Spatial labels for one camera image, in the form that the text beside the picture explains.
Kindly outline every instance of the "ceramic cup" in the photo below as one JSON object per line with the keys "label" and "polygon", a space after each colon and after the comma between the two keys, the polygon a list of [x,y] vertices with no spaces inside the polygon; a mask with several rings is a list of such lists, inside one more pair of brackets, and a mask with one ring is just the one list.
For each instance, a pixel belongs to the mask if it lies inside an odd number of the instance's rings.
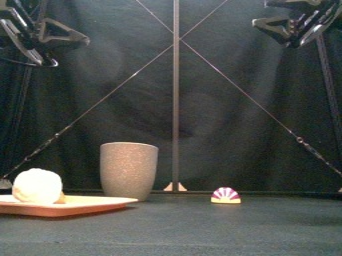
{"label": "ceramic cup", "polygon": [[100,181],[106,196],[144,201],[151,193],[158,164],[158,147],[135,142],[100,146]]}

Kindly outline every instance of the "orange tray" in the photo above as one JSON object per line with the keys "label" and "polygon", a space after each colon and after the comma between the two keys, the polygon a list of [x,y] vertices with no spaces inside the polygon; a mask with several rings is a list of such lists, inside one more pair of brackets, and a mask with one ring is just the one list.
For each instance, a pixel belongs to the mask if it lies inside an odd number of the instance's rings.
{"label": "orange tray", "polygon": [[0,214],[63,217],[124,208],[138,199],[123,197],[66,196],[66,204],[22,203],[12,195],[0,195]]}

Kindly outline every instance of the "black backdrop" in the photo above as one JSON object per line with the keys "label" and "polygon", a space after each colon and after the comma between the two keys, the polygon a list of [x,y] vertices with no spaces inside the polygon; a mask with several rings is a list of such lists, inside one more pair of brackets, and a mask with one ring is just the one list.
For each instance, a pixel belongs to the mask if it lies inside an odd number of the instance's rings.
{"label": "black backdrop", "polygon": [[[251,27],[253,19],[283,12],[262,0],[181,1],[175,95],[174,1],[50,1],[47,16],[91,44],[56,52],[55,69],[0,63],[2,172],[112,93],[18,172],[44,168],[62,175],[66,189],[100,189],[100,145],[134,141],[159,147],[154,188],[163,189],[173,181],[177,97],[179,181],[189,190],[337,192],[341,176],[258,106],[340,168],[317,43],[285,49]],[[340,102],[341,31],[330,29],[325,40]]]}

